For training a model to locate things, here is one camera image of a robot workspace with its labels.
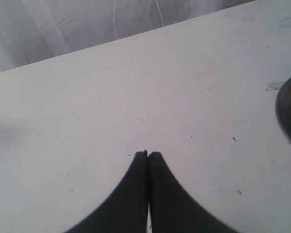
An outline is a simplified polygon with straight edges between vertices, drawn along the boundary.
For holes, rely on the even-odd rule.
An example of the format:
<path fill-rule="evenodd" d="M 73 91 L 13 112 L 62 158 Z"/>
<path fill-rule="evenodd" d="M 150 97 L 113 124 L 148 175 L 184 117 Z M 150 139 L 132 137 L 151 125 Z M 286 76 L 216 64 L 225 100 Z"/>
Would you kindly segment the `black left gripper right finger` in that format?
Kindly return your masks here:
<path fill-rule="evenodd" d="M 179 184 L 160 152 L 148 157 L 149 204 L 154 233 L 231 233 Z"/>

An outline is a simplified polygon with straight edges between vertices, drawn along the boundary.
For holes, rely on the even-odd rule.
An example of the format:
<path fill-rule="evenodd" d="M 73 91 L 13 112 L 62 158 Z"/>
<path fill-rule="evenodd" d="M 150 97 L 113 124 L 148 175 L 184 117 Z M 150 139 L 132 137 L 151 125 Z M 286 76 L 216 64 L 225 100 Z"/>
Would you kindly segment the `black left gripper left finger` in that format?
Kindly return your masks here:
<path fill-rule="evenodd" d="M 68 232 L 145 233 L 147 214 L 147 152 L 139 151 L 114 191 Z"/>

